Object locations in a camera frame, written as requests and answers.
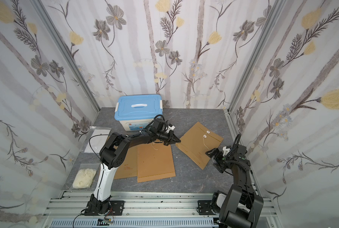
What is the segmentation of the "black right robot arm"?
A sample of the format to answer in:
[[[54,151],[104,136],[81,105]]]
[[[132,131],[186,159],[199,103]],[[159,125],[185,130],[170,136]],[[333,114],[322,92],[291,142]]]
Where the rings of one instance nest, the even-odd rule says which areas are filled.
[[[263,198],[257,195],[251,181],[251,163],[246,159],[247,149],[240,145],[239,133],[232,146],[222,150],[214,148],[205,154],[214,159],[213,164],[220,173],[230,174],[234,179],[227,194],[216,192],[212,199],[212,210],[219,214],[222,224],[230,228],[255,228],[263,208]]]

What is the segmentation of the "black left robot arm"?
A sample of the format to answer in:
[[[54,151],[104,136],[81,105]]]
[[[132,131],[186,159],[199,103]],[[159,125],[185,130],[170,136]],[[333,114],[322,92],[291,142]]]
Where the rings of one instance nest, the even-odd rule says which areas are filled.
[[[117,132],[109,134],[98,155],[101,168],[97,186],[81,214],[85,216],[109,214],[112,210],[110,200],[114,176],[123,164],[128,150],[142,144],[161,143],[169,146],[179,143],[181,140],[174,134],[174,129],[175,126],[168,123],[163,115],[157,115],[147,126],[133,135],[121,135]]]

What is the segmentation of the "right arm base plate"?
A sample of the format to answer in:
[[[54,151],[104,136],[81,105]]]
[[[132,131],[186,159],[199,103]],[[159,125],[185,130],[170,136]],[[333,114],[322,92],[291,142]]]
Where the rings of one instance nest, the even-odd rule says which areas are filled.
[[[199,215],[216,215],[212,210],[212,205],[210,200],[198,200],[197,212]]]

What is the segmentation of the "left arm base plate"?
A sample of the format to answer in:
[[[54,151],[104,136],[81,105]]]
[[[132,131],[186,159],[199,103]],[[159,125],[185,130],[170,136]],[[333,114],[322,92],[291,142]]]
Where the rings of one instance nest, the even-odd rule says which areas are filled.
[[[123,200],[114,200],[104,202],[103,204],[98,203],[94,204],[91,201],[88,202],[83,215],[85,216],[104,216],[104,215],[114,215],[121,216],[123,213],[125,201]]]

